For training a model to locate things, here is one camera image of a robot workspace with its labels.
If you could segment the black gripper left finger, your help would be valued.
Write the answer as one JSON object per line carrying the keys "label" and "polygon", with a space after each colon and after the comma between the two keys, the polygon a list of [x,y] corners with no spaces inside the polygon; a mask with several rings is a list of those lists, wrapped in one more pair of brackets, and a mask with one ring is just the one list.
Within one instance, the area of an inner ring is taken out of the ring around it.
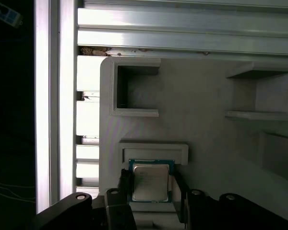
{"label": "black gripper left finger", "polygon": [[118,186],[92,198],[76,192],[36,215],[37,230],[135,230],[128,203],[132,173],[121,170]]}

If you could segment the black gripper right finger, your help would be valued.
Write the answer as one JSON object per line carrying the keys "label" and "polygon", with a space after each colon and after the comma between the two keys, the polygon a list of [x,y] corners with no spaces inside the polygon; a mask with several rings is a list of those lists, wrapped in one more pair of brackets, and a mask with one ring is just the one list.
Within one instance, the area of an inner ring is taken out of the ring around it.
{"label": "black gripper right finger", "polygon": [[215,200],[172,175],[172,203],[187,230],[288,230],[288,220],[233,193]]}

